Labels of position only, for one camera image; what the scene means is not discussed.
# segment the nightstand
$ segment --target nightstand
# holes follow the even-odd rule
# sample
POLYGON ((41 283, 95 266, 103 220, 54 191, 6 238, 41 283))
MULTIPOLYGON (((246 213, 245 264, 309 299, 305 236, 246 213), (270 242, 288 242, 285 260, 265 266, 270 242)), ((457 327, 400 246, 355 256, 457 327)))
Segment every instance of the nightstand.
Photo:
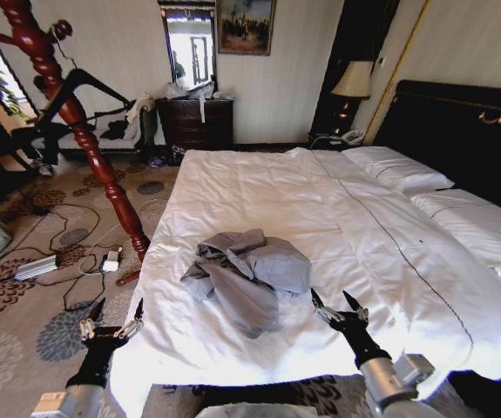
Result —
POLYGON ((329 151, 345 151, 349 148, 356 148, 360 145, 349 145, 345 141, 337 141, 336 139, 323 138, 328 136, 327 133, 308 133, 308 149, 312 150, 329 150, 329 151))

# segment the white duvet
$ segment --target white duvet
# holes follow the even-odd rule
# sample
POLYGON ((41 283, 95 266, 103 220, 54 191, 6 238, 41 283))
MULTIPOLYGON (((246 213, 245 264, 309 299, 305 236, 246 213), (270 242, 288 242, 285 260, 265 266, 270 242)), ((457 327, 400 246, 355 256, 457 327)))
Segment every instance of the white duvet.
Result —
POLYGON ((249 340, 213 300, 179 278, 196 245, 216 233, 262 228, 312 262, 324 303, 348 310, 342 289, 370 311, 369 332, 396 360, 422 353, 437 371, 501 378, 501 284, 487 267, 399 192, 336 152, 189 151, 146 254, 128 317, 144 298, 146 326, 114 355, 111 390, 141 415, 150 386, 242 386, 355 374, 341 334, 310 294, 280 300, 279 330, 249 340))

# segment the telephone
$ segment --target telephone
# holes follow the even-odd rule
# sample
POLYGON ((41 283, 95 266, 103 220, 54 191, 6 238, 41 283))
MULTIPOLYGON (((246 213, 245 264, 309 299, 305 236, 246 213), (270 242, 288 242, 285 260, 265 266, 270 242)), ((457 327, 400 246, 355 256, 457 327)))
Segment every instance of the telephone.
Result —
POLYGON ((314 141, 312 142, 312 145, 309 147, 309 149, 310 150, 313 149, 314 145, 319 139, 326 139, 331 145, 337 145, 340 144, 341 142, 344 142, 345 144, 351 146, 358 146, 362 143, 364 135, 365 135, 364 131, 358 131, 358 130, 349 131, 344 133, 343 135, 316 133, 314 134, 314 141))

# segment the framed painting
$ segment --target framed painting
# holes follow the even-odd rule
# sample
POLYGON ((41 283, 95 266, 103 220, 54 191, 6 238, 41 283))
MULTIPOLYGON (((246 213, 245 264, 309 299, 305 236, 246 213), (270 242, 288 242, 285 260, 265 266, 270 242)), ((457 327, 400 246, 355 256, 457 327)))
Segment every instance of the framed painting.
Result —
POLYGON ((219 53, 269 55, 275 0, 217 0, 219 53))

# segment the floral carpet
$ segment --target floral carpet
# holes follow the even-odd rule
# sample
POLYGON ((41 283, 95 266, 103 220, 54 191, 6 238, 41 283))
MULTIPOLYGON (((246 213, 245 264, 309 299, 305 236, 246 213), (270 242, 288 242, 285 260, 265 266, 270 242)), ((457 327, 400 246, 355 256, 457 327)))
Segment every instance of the floral carpet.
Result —
MULTIPOLYGON (((125 158, 112 163, 151 237, 178 168, 151 168, 125 158)), ((117 219, 103 187, 86 163, 69 164, 64 173, 37 178, 0 204, 0 220, 13 236, 0 255, 0 417, 27 417, 42 393, 64 390, 86 353, 78 322, 89 313, 92 301, 106 297, 100 324, 122 325, 136 286, 114 284, 138 270, 139 262, 122 228, 112 229, 117 219), (39 207, 48 213, 39 214, 39 207), (97 273, 103 255, 118 246, 123 247, 119 270, 97 273), (18 266, 54 253, 58 270, 22 282, 12 279, 18 266)), ((358 375, 257 388, 155 386, 144 416, 193 418, 207 405, 231 401, 311 405, 321 415, 370 418, 358 375)), ((108 388, 102 402, 100 417, 124 416, 108 388)), ((447 382, 429 403, 447 416, 479 416, 447 382)))

